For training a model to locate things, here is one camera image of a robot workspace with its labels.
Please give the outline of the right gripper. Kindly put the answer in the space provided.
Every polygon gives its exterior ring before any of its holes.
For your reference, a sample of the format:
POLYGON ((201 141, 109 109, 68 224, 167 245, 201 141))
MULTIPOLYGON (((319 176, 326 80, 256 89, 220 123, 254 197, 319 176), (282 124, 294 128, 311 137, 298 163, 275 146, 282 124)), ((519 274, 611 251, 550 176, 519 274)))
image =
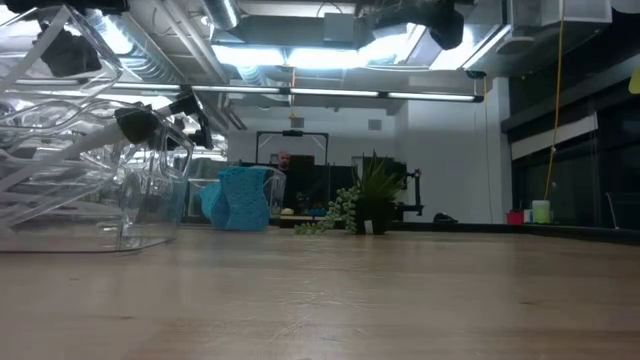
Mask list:
POLYGON ((357 45, 361 49, 374 40, 405 35, 410 24, 423 26, 442 50, 458 47, 463 39, 464 16, 454 0, 357 1, 354 8, 357 45))

